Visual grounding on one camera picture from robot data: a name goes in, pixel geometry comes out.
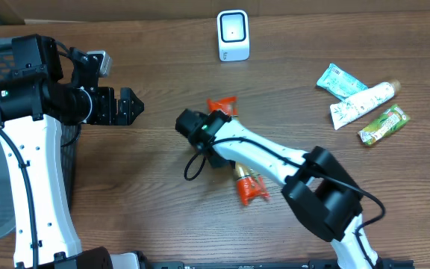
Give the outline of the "red spaghetti packet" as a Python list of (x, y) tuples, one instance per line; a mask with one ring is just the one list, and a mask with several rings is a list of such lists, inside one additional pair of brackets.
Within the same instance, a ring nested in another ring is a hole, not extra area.
[[(236, 96), (230, 96), (220, 100), (207, 99), (207, 104), (210, 112), (222, 111), (234, 120), (239, 119)], [(260, 173), (240, 162), (231, 161), (231, 167), (234, 171), (234, 179), (238, 196), (244, 206), (247, 206), (257, 197), (266, 201), (269, 200), (269, 191), (267, 190), (267, 187), (264, 184), (264, 178)]]

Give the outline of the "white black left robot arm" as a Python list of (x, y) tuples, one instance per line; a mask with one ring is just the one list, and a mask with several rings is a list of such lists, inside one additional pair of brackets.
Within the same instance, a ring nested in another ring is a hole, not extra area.
[(0, 143), (10, 175), (16, 222), (16, 268), (138, 268), (135, 252), (84, 250), (66, 198), (62, 131), (83, 124), (129, 126), (144, 104), (128, 87), (102, 87), (112, 60), (52, 37), (15, 37), (0, 52), (13, 55), (0, 81)]

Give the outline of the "white tube gold cap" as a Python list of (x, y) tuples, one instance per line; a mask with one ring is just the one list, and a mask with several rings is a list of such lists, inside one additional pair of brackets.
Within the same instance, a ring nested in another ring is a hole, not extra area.
[(355, 93), (342, 102), (330, 105), (334, 129), (338, 130), (371, 112), (392, 99), (401, 89), (402, 85), (399, 80), (391, 79)]

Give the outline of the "teal wet wipes packet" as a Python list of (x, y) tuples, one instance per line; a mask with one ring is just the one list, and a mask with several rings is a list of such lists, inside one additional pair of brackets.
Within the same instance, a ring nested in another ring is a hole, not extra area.
[(329, 64), (326, 71), (317, 80), (317, 86), (327, 90), (341, 101), (368, 88), (364, 83), (333, 63)]

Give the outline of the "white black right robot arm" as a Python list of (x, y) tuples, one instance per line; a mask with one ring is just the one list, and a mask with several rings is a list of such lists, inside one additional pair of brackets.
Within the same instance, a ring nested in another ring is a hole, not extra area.
[(380, 258), (364, 235), (361, 200), (377, 198), (362, 190), (327, 150), (291, 149), (249, 131), (221, 112), (184, 110), (175, 130), (215, 167), (245, 164), (281, 186), (296, 219), (330, 243), (340, 268), (379, 268)]

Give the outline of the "green snack packet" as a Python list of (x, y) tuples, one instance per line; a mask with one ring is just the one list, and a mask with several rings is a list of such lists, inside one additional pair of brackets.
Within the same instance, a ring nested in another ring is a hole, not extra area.
[(358, 132), (361, 142), (372, 146), (405, 126), (411, 118), (397, 105), (392, 105), (378, 118)]

